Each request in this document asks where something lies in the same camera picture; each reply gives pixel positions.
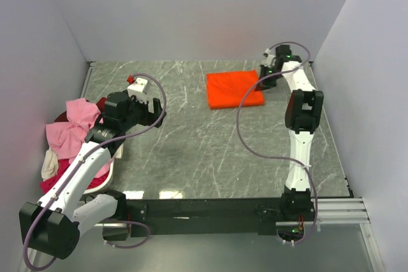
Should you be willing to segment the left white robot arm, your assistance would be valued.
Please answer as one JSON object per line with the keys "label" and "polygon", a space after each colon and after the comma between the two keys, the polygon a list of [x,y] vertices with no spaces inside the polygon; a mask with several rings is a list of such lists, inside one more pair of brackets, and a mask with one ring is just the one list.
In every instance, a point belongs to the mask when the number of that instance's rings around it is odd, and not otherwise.
{"label": "left white robot arm", "polygon": [[126,196],[109,190],[78,206],[97,172],[130,138],[128,131],[143,125],[149,131],[160,127],[166,116],[167,98],[153,100],[153,111],[129,90],[108,95],[105,108],[85,137],[78,155],[61,179],[37,202],[25,203],[19,211],[24,250],[34,249],[54,259],[65,259],[84,233],[103,220],[128,222]]}

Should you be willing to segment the orange t-shirt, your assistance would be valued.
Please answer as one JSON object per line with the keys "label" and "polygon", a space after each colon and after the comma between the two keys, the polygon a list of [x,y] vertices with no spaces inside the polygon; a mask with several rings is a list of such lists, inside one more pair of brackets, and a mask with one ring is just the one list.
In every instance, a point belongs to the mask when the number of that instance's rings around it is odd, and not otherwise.
{"label": "orange t-shirt", "polygon": [[207,74],[207,101],[211,110],[238,108],[246,92],[258,81],[255,69]]}

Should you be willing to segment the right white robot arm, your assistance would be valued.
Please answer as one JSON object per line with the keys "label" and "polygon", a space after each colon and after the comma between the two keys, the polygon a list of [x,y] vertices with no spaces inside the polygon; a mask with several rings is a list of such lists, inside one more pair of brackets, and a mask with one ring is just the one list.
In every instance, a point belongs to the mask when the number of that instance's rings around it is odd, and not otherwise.
{"label": "right white robot arm", "polygon": [[267,49],[264,56],[256,90],[271,89],[279,78],[283,78],[290,89],[284,116],[290,141],[289,173],[279,207],[283,218],[294,220],[301,214],[314,211],[308,170],[312,141],[321,121],[324,94],[310,82],[305,64],[300,56],[292,53],[289,43]]}

